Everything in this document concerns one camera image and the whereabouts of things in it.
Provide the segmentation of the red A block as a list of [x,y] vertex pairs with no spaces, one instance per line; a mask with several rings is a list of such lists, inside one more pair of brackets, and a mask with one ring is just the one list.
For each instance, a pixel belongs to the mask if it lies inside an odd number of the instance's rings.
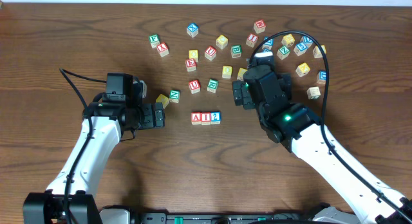
[[192,125],[201,125],[201,113],[192,112],[191,113],[191,124]]

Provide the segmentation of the blue 2 block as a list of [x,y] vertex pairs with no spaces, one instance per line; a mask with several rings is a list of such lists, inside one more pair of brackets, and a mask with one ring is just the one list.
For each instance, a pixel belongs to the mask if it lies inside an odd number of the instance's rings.
[[219,111],[211,112],[211,124],[218,125],[221,123],[221,113]]

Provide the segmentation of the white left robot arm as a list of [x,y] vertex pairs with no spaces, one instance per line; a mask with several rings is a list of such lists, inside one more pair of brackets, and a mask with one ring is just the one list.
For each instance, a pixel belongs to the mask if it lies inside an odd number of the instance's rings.
[[163,127],[163,105],[92,102],[88,113],[56,179],[44,192],[26,197],[25,223],[138,223],[130,208],[113,205],[99,210],[95,195],[108,158],[124,132]]

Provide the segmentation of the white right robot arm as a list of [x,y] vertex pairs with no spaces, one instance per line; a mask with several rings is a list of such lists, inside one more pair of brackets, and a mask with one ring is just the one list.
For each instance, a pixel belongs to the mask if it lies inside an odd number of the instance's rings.
[[368,171],[310,108],[290,101],[289,74],[256,66],[234,81],[232,89],[235,104],[255,109],[269,139],[315,169],[361,223],[411,223],[411,200]]

